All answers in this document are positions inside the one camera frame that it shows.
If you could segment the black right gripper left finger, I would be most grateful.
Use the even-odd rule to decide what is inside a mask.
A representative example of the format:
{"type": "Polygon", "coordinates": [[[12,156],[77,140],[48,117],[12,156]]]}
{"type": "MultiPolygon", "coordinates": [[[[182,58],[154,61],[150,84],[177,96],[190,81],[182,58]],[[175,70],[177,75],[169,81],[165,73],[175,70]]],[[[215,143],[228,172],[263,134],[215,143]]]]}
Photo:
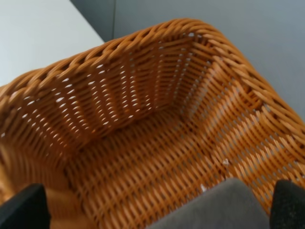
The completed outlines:
{"type": "Polygon", "coordinates": [[[49,229],[51,215],[45,188],[31,184],[0,206],[2,229],[49,229]]]}

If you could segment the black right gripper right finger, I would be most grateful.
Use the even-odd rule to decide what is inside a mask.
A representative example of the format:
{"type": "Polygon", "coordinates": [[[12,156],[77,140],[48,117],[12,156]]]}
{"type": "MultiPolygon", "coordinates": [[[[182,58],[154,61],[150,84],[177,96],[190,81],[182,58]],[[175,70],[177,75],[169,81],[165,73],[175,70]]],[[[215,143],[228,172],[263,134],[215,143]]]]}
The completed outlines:
{"type": "Polygon", "coordinates": [[[270,228],[305,227],[305,189],[289,180],[278,180],[273,194],[270,228]]]}

